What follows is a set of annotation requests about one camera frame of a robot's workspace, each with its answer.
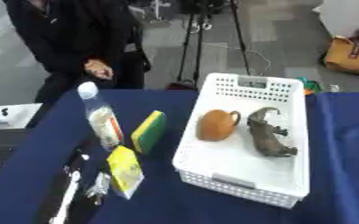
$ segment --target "blue tablecloth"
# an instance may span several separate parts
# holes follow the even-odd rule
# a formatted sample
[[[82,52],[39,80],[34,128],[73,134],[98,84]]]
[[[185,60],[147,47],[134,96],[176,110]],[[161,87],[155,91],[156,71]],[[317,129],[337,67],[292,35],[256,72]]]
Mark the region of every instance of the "blue tablecloth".
[[[140,157],[146,179],[132,200],[111,193],[91,223],[359,223],[359,94],[318,94],[307,99],[311,193],[293,210],[180,181],[172,156],[197,98],[195,92],[103,94],[113,104],[126,136],[154,109],[167,113],[168,131],[152,155]],[[66,94],[0,171],[0,224],[33,223],[53,176],[91,132],[83,111],[77,94]]]

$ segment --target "bottle cap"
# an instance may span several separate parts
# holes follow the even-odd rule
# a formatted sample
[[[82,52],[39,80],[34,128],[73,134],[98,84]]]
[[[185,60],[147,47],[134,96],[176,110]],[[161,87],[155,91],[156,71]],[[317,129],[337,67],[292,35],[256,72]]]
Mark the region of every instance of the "bottle cap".
[[[83,100],[88,100],[94,98],[98,94],[98,87],[94,82],[87,81],[80,84],[80,86],[77,87],[77,91]]]

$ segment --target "plastic bottle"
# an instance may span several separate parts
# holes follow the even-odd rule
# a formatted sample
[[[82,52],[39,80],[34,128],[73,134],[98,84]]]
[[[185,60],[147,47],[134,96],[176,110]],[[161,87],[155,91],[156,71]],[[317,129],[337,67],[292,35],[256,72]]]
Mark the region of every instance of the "plastic bottle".
[[[112,107],[99,95],[92,81],[84,82],[77,88],[86,106],[86,116],[95,134],[100,138],[106,151],[112,151],[123,141],[123,132]]]

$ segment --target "clay pot handle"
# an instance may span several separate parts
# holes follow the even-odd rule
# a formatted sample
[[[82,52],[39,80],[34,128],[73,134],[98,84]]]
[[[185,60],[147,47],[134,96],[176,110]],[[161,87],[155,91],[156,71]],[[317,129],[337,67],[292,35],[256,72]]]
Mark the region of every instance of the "clay pot handle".
[[[231,117],[236,116],[236,119],[233,123],[234,126],[236,126],[241,121],[241,114],[238,111],[233,111],[230,113]]]

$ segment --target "white plastic basket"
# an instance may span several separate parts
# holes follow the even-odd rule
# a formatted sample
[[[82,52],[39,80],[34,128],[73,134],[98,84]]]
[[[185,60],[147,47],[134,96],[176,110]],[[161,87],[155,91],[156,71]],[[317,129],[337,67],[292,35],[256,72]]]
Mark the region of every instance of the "white plastic basket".
[[[274,107],[266,120],[289,131],[277,136],[284,145],[297,147],[296,157],[264,157],[253,146],[247,126],[250,113]],[[242,114],[236,131],[220,142],[200,141],[196,124],[211,109]],[[309,193],[304,88],[299,80],[211,73],[172,161],[182,181],[221,193],[291,208]]]

